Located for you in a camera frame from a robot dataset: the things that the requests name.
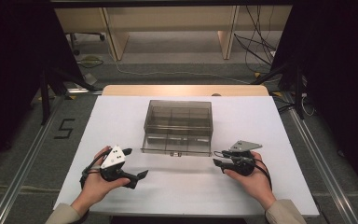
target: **wrist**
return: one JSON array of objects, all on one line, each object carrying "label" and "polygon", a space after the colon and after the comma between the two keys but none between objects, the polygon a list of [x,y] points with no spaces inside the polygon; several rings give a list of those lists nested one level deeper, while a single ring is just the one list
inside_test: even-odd
[{"label": "wrist", "polygon": [[92,207],[92,203],[84,200],[82,195],[80,194],[71,204],[71,206],[77,211],[77,213],[83,217],[87,211],[89,211],[90,207]]},{"label": "wrist", "polygon": [[259,199],[257,199],[261,206],[264,208],[264,210],[269,210],[269,208],[272,206],[273,203],[275,203],[277,200],[275,196],[271,193],[265,194]]}]

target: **plastic drawer organizer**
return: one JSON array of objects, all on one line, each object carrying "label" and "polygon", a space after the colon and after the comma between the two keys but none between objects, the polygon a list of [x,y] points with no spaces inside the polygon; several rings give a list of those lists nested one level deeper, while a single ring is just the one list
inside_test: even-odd
[{"label": "plastic drawer organizer", "polygon": [[171,156],[211,156],[211,102],[149,103],[142,151]]}]

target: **white table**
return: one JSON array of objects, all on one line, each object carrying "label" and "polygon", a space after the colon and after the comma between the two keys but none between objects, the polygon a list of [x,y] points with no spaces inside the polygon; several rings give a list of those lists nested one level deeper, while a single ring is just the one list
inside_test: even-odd
[{"label": "white table", "polygon": [[240,184],[214,166],[213,157],[170,157],[142,153],[144,123],[150,100],[212,102],[212,151],[225,150],[237,140],[263,145],[278,199],[291,199],[305,217],[319,216],[310,190],[271,97],[99,96],[56,202],[71,203],[80,192],[81,171],[103,147],[133,148],[123,170],[149,170],[136,189],[111,191],[91,212],[113,216],[246,217],[264,210]]}]

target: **human hand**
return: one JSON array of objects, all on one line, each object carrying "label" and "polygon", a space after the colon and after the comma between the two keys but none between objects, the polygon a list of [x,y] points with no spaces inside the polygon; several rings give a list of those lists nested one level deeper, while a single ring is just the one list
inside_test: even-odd
[{"label": "human hand", "polygon": [[[267,171],[266,166],[260,162],[262,161],[261,155],[253,151],[251,153],[256,159],[255,164]],[[229,177],[239,181],[245,191],[258,200],[265,210],[268,210],[276,201],[269,185],[269,180],[259,169],[254,169],[254,171],[247,176],[240,175],[228,169],[225,169],[224,172]]]},{"label": "human hand", "polygon": [[[98,152],[94,159],[97,158],[101,153],[109,150],[110,147],[104,147]],[[103,157],[98,159],[94,164],[101,165],[103,163]],[[84,187],[80,192],[79,196],[74,200],[71,206],[83,217],[90,207],[100,202],[106,194],[112,190],[130,183],[128,178],[120,178],[112,182],[108,182],[101,177],[99,172],[90,172],[86,179]]]}]

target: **finger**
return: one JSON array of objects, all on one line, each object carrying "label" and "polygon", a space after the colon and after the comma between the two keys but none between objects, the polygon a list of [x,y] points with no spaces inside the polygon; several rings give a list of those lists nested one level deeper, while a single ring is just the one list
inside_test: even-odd
[{"label": "finger", "polygon": [[97,158],[101,153],[104,153],[105,151],[109,150],[110,146],[106,146],[101,151],[99,151],[97,154],[95,154],[94,159]]},{"label": "finger", "polygon": [[109,182],[110,189],[116,189],[129,184],[131,181],[128,178],[120,178],[115,181]]},{"label": "finger", "polygon": [[[97,153],[97,155],[95,155],[94,159],[97,158],[99,155],[101,155],[102,153],[104,153],[105,151],[109,150],[111,147],[104,147],[100,152]],[[103,163],[103,157],[101,157],[100,159],[98,159],[94,164],[95,165],[101,165]]]},{"label": "finger", "polygon": [[255,152],[255,151],[251,151],[251,153],[255,159],[262,160],[261,155],[259,153]]},{"label": "finger", "polygon": [[266,170],[266,166],[263,164],[263,162],[261,162],[263,160],[261,155],[254,151],[251,151],[251,153],[254,156],[254,159],[256,159],[255,164],[263,168],[263,170]]},{"label": "finger", "polygon": [[240,175],[237,172],[233,171],[233,170],[224,170],[225,174],[228,175],[229,177],[241,181],[241,179],[244,179],[246,176]]}]

